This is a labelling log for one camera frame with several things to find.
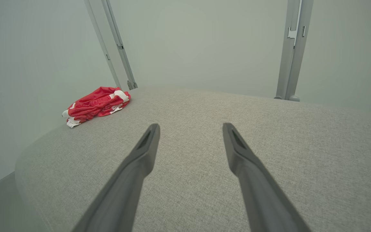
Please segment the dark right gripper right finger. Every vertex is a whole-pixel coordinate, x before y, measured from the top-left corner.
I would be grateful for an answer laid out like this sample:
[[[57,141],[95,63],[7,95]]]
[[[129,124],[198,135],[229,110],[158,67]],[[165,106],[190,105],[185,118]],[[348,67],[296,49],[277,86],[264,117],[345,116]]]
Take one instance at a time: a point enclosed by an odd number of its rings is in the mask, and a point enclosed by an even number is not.
[[[309,232],[296,208],[231,123],[223,124],[229,168],[238,178],[252,232]]]

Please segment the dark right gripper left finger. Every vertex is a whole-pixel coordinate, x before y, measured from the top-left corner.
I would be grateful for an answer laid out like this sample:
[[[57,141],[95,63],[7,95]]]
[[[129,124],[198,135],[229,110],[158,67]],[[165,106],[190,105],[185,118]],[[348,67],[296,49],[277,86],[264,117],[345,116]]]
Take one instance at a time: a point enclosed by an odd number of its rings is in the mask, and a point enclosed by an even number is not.
[[[144,179],[152,172],[160,126],[151,124],[88,207],[74,232],[131,231]]]

